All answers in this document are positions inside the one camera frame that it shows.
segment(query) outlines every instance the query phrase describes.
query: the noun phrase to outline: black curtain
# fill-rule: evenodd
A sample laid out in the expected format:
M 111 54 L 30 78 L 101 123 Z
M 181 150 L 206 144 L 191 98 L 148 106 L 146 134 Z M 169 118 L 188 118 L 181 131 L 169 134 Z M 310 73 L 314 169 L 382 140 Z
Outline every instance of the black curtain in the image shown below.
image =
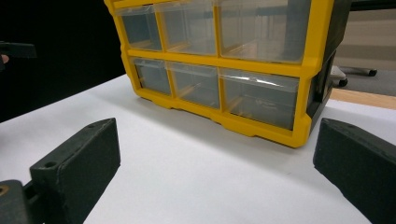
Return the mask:
M 125 73 L 103 1 L 1 0 L 0 40 L 34 44 L 36 59 L 11 58 L 0 73 L 0 122 Z

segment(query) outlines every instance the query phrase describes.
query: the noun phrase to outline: yellow storage organizer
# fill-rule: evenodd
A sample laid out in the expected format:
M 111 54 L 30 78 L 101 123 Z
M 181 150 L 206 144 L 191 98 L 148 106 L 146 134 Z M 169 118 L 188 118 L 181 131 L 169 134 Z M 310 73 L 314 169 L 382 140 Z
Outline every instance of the yellow storage organizer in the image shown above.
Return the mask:
M 137 95 L 289 147 L 308 139 L 350 0 L 105 0 Z

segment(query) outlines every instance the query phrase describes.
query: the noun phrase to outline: yellow frame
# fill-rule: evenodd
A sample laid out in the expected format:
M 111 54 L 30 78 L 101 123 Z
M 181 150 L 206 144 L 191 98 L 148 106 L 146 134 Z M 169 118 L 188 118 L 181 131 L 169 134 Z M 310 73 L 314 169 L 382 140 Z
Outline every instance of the yellow frame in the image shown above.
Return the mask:
M 312 119 L 306 114 L 307 99 L 311 85 L 311 79 L 320 70 L 323 63 L 323 55 L 326 46 L 328 29 L 332 15 L 334 0 L 312 0 L 308 29 L 306 35 L 304 57 L 301 64 L 287 63 L 263 63 L 253 61 L 243 61 L 236 59 L 220 58 L 219 56 L 219 35 L 216 35 L 216 56 L 189 55 L 172 52 L 165 52 L 165 36 L 161 26 L 161 15 L 156 13 L 160 39 L 163 43 L 163 51 L 148 51 L 142 49 L 130 49 L 128 38 L 123 28 L 122 19 L 115 12 L 119 8 L 139 7 L 147 4 L 172 2 L 176 0 L 105 0 L 106 6 L 113 16 L 117 32 L 120 38 L 121 58 L 125 66 L 126 73 L 131 79 L 132 86 L 137 95 L 151 100 L 154 104 L 165 108 L 176 108 L 190 111 L 203 117 L 214 120 L 224 128 L 241 133 L 247 136 L 260 136 L 289 147 L 300 147 L 304 145 L 309 137 Z M 218 26 L 218 11 L 214 7 L 214 27 Z M 147 59 L 159 59 L 180 63 L 192 63 L 202 65 L 212 65 L 216 67 L 233 68 L 251 72 L 265 74 L 277 74 L 286 77 L 298 77 L 299 88 L 297 103 L 295 107 L 293 130 L 286 130 L 274 125 L 262 123 L 252 119 L 246 119 L 228 113 L 225 110 L 224 86 L 222 78 L 219 79 L 219 101 L 220 109 L 213 109 L 207 106 L 197 105 L 176 98 L 175 88 L 171 74 L 168 78 L 171 85 L 171 96 L 166 96 L 155 91 L 142 89 L 136 69 L 131 64 L 131 57 Z

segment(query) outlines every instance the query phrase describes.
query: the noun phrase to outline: clear plastic bin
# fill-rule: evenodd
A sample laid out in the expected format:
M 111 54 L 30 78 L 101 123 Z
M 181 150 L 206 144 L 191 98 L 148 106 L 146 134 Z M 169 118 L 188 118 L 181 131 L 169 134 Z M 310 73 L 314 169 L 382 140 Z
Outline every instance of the clear plastic bin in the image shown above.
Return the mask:
M 168 63 L 177 97 L 219 108 L 219 81 L 216 67 L 187 63 Z
M 134 58 L 133 63 L 136 66 L 142 88 L 167 95 L 171 94 L 164 61 Z
M 292 130 L 299 79 L 220 69 L 227 110 Z
M 300 63 L 311 0 L 219 0 L 222 57 Z
M 123 8 L 116 13 L 122 17 L 131 48 L 162 50 L 153 5 Z
M 167 51 L 216 54 L 211 0 L 162 3 L 155 9 L 162 13 Z

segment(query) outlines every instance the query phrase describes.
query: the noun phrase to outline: table surface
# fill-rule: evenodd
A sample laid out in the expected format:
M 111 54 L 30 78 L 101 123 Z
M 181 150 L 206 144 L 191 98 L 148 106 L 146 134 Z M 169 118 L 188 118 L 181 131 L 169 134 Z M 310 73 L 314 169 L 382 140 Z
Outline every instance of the table surface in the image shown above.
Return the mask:
M 330 100 L 322 117 L 396 145 L 396 110 Z M 156 106 L 127 76 L 0 123 L 0 180 L 26 184 L 31 165 L 108 118 L 121 167 L 85 223 L 369 223 L 314 168 L 318 125 L 304 147 L 283 147 Z

